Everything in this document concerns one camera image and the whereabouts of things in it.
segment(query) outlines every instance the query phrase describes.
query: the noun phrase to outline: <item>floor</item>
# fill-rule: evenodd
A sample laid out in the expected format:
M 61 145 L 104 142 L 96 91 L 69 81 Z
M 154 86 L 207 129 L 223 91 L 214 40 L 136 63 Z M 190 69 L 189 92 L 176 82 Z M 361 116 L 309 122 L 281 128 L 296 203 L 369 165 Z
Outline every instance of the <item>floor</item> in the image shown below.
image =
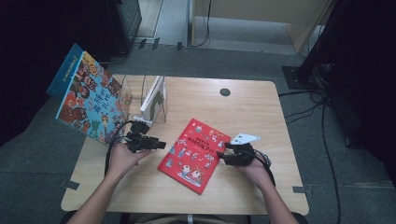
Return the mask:
M 176 45 L 177 42 L 182 42 L 186 46 L 188 2 L 140 0 L 143 20 L 136 41 L 160 38 L 160 44 Z M 204 41 L 206 20 L 203 17 L 196 18 L 194 45 Z M 284 23 L 210 18 L 209 29 L 209 39 L 202 48 L 296 54 Z M 307 55 L 317 41 L 319 32 L 320 27 L 311 35 L 301 55 Z

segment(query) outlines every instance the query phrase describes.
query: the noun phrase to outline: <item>cable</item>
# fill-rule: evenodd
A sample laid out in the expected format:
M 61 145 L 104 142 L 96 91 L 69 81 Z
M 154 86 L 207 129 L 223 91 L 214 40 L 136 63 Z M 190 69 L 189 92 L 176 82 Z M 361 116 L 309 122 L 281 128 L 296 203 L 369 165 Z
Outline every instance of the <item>cable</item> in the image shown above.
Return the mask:
M 304 111 L 300 111 L 300 112 L 297 112 L 297 113 L 293 113 L 293 114 L 287 115 L 287 116 L 285 116 L 285 119 L 291 118 L 292 116 L 295 116 L 295 115 L 301 115 L 301 114 L 306 113 L 308 111 L 311 111 L 311 113 L 308 114 L 308 115 L 301 116 L 301 117 L 299 117 L 297 119 L 286 121 L 286 123 L 293 123 L 296 120 L 304 119 L 304 118 L 312 116 L 314 114 L 315 108 L 317 106 L 319 106 L 319 105 L 323 105 L 324 104 L 324 102 L 326 100 L 326 97 L 319 91 L 292 91 L 292 92 L 287 92 L 287 93 L 281 93 L 281 94 L 278 95 L 279 97 L 282 97 L 282 96 L 285 96 L 285 95 L 294 95 L 294 94 L 300 94 L 300 93 L 306 93 L 306 92 L 310 92 L 310 95 L 309 95 L 310 99 L 311 99 L 312 102 L 315 103 L 315 105 L 310 107 L 310 108 L 308 108 L 308 109 L 306 109 L 306 110 L 304 110 Z M 314 99 L 314 97 L 313 97 L 314 94 L 318 94 L 320 96 L 321 100 L 320 101 L 316 101 Z
M 122 57 L 114 62 L 100 62 L 99 64 L 111 64 L 111 63 L 119 63 L 120 61 L 122 61 L 126 56 L 126 53 L 123 53 Z
M 326 108 L 326 104 L 323 104 L 322 119 L 321 119 L 322 139 L 323 139 L 324 147 L 326 149 L 327 158 L 329 159 L 330 168 L 332 170 L 332 180 L 334 182 L 335 197 L 337 200 L 337 211 L 338 211 L 337 223 L 341 223 L 341 204 L 340 204 L 340 195 L 338 192 L 338 183 L 337 183 L 337 178 L 335 177 L 335 171 L 334 171 L 334 167 L 332 165 L 332 158 L 330 157 L 329 149 L 327 147 L 327 142 L 326 142 L 326 138 L 325 138 L 325 134 L 324 134 L 324 111 L 325 111 L 325 108 Z
M 202 41 L 201 44 L 197 45 L 197 46 L 192 46 L 193 48 L 199 48 L 201 46 L 203 46 L 207 40 L 209 39 L 209 19 L 210 19 L 210 9 L 212 8 L 212 0 L 209 1 L 209 7 L 207 10 L 207 19 L 206 19 L 206 36 L 204 38 L 204 40 Z
M 125 136 L 120 136 L 117 137 L 119 135 L 120 130 L 127 124 L 127 123 L 133 123 L 132 120 L 128 120 L 127 122 L 123 123 L 116 131 L 116 133 L 113 135 L 113 139 L 111 140 L 110 144 L 108 144 L 108 150 L 107 150 L 107 154 L 106 154 L 106 163 L 105 163 L 105 175 L 107 174 L 107 170 L 108 170 L 108 165 L 110 164 L 110 155 L 111 155 L 111 149 L 113 148 L 114 143 L 125 137 Z
M 279 94 L 279 96 L 293 95 L 293 94 L 299 94 L 299 93 L 304 93 L 304 92 L 310 92 L 310 91 L 293 91 L 293 92 L 288 92 L 288 93 Z M 317 93 L 317 94 L 319 94 L 319 95 L 321 96 L 321 101 L 316 101 L 316 100 L 313 98 L 313 94 L 312 94 L 313 92 L 314 92 L 314 93 Z M 321 128 L 321 133 L 322 133 L 323 145 L 324 145 L 324 147 L 325 147 L 326 154 L 327 154 L 327 158 L 328 158 L 329 164 L 330 164 L 330 168 L 331 168 L 331 170 L 332 170 L 332 180 L 333 180 L 333 183 L 334 183 L 335 198 L 336 198 L 336 201 L 337 201 L 337 223 L 339 224 L 339 223 L 341 223 L 341 203 L 340 203 L 340 195 L 339 195 L 339 190 L 338 190 L 337 178 L 336 178 L 336 176 L 335 176 L 334 166 L 333 166 L 333 164 L 332 164 L 332 158 L 331 158 L 331 156 L 330 156 L 329 148 L 328 148 L 327 142 L 326 142 L 325 129 L 324 129 L 324 112 L 325 112 L 325 108 L 326 108 L 326 102 L 327 102 L 329 99 L 328 99 L 327 97 L 323 96 L 323 95 L 322 95 L 320 92 L 318 92 L 318 91 L 311 91 L 310 99 L 311 99 L 311 101 L 313 101 L 313 102 L 315 103 L 315 105 L 314 105 L 313 107 L 310 108 L 310 109 L 312 109 L 311 114 L 310 114 L 310 115 L 302 116 L 302 117 L 297 118 L 297 119 L 302 119 L 302 118 L 306 118 L 306 117 L 308 117 L 308 116 L 311 116 L 312 113 L 313 113 L 313 111 L 314 111 L 314 109 L 315 109 L 317 106 L 319 106 L 319 105 L 322 105 L 322 106 L 323 106 L 323 107 L 322 107 L 322 117 L 321 117 L 321 125 L 320 125 L 320 128 Z

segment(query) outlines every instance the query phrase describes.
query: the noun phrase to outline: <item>book cover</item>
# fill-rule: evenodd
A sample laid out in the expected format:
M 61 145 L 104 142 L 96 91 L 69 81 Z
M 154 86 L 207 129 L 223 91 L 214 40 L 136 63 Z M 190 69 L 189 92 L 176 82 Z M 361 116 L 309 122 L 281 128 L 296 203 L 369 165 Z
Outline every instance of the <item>book cover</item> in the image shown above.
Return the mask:
M 165 77 L 156 76 L 151 85 L 148 95 L 145 98 L 140 111 L 146 120 L 154 121 L 160 111 L 164 108 L 165 102 Z
M 83 52 L 84 50 L 79 45 L 74 44 L 66 55 L 57 75 L 49 85 L 47 94 L 59 102 L 63 100 L 64 94 L 67 92 L 73 73 L 78 66 L 79 58 Z
M 231 137 L 192 119 L 163 158 L 158 169 L 202 194 L 219 163 L 216 151 L 224 152 Z
M 120 97 L 121 84 L 87 51 L 72 58 L 75 65 L 65 62 L 49 87 L 49 92 L 51 87 L 56 88 L 54 82 L 64 77 L 67 67 L 70 79 L 56 119 L 108 145 L 126 119 L 128 102 L 120 100 L 125 98 Z

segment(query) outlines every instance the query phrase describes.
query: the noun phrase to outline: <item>person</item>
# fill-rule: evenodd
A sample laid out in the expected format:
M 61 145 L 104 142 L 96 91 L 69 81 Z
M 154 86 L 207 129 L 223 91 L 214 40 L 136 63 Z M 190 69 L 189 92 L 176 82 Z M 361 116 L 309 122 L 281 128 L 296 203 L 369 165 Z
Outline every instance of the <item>person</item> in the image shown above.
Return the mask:
M 150 152 L 151 150 L 142 150 L 139 153 L 132 153 L 123 144 L 114 146 L 111 150 L 110 164 L 105 178 L 67 223 L 101 223 L 117 185 Z M 258 160 L 254 160 L 248 166 L 237 166 L 235 168 L 246 174 L 262 192 L 271 224 L 298 223 Z

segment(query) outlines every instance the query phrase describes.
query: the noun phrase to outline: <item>red book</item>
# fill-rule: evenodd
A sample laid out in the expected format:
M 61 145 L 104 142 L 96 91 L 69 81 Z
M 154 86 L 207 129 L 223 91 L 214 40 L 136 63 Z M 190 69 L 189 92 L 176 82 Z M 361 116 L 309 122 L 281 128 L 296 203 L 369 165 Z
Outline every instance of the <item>red book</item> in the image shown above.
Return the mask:
M 192 119 L 158 165 L 158 169 L 202 194 L 219 163 L 216 151 L 224 152 L 231 137 Z

